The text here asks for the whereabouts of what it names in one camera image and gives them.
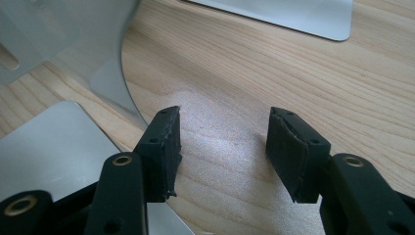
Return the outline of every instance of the wood grain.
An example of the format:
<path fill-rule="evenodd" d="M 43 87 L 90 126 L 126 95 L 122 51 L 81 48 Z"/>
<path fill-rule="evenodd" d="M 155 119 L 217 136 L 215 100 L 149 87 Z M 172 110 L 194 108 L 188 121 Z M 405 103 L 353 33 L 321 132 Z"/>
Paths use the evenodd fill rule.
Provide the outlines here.
<path fill-rule="evenodd" d="M 415 197 L 415 4 L 354 2 L 333 42 L 176 0 L 143 0 L 122 64 L 147 119 L 181 106 L 182 155 L 169 204 L 197 234 L 322 234 L 318 205 L 295 205 L 264 155 L 271 106 L 371 161 Z M 46 64 L 0 88 L 0 135 L 64 99 L 126 149 L 142 130 Z"/>

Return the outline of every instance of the wooden table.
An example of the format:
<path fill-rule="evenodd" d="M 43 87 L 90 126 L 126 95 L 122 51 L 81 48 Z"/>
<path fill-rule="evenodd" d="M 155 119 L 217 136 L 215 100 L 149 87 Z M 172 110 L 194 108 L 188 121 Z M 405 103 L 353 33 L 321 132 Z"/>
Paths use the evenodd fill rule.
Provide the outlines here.
<path fill-rule="evenodd" d="M 415 197 L 415 3 L 356 0 L 333 42 L 173 0 L 143 0 L 123 68 L 147 119 L 181 106 L 178 197 L 196 234 L 322 234 L 318 205 L 291 202 L 265 157 L 269 109 L 291 110 Z M 142 130 L 51 64 L 0 88 L 0 136 L 74 100 L 121 146 Z"/>

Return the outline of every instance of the light wood surface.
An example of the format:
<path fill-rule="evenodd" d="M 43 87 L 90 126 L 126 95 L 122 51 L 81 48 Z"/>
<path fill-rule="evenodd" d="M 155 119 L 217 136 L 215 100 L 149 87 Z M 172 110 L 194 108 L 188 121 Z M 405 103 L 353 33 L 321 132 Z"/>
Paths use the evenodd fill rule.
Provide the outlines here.
<path fill-rule="evenodd" d="M 178 197 L 196 234 L 322 234 L 265 157 L 269 109 L 291 110 L 415 197 L 415 2 L 357 0 L 333 42 L 176 0 L 143 0 L 122 64 L 147 119 L 181 106 Z M 60 100 L 80 103 L 131 150 L 142 134 L 51 64 L 0 87 L 0 136 Z"/>

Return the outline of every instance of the gray metal plate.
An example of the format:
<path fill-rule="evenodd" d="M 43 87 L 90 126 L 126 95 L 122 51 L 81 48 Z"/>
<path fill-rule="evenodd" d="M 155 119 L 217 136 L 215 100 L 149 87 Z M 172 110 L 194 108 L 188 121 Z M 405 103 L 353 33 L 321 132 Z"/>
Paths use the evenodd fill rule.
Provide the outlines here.
<path fill-rule="evenodd" d="M 313 35 L 350 36 L 353 0 L 185 0 Z"/>
<path fill-rule="evenodd" d="M 75 102 L 64 101 L 0 139 L 0 201 L 46 190 L 57 201 L 99 179 L 118 148 Z M 149 204 L 151 234 L 193 234 L 168 204 Z"/>

